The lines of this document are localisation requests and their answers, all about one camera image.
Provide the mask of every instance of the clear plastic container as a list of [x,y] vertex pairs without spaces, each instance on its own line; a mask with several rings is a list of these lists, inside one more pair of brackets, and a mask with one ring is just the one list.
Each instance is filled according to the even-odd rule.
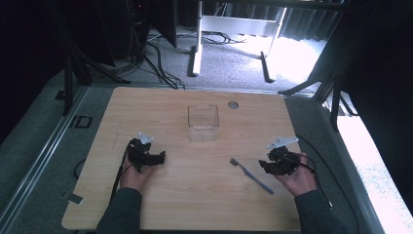
[[188,106],[189,140],[191,142],[215,141],[219,127],[218,106]]

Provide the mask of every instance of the human hand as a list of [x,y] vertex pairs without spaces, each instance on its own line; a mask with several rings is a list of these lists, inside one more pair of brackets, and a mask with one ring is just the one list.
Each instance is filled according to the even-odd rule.
[[[306,156],[306,153],[300,154],[300,163],[307,165]],[[275,177],[294,197],[318,189],[315,175],[303,166],[298,166],[292,175],[275,175]]]
[[131,164],[129,158],[125,159],[124,172],[121,176],[120,186],[136,189],[140,192],[146,180],[155,170],[156,166],[146,168],[143,173],[139,173],[134,165]]

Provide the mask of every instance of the wooden table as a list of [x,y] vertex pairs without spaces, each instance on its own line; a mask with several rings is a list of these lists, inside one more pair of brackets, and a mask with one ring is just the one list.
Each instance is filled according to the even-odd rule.
[[[229,101],[239,108],[232,109]],[[190,142],[188,105],[218,106],[214,142]],[[258,160],[266,145],[294,137],[283,98],[277,95],[117,88],[109,101],[62,225],[95,229],[108,206],[128,142],[142,132],[155,140],[150,152],[167,152],[142,191],[141,228],[147,230],[298,230],[292,195]],[[299,152],[297,143],[288,146]],[[236,158],[275,191],[269,194],[230,164]]]

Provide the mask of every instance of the small round object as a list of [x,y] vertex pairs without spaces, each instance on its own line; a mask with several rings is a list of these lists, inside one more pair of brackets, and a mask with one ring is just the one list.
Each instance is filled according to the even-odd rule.
[[231,109],[238,109],[238,107],[240,106],[236,101],[231,100],[230,102],[228,102],[228,107],[230,107]]

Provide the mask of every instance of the dark sleeve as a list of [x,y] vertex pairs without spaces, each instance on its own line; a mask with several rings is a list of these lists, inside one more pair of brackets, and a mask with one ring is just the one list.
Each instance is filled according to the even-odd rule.
[[349,233],[343,221],[331,212],[319,190],[295,198],[303,234]]
[[139,233],[142,195],[132,188],[120,188],[96,228],[102,233]]

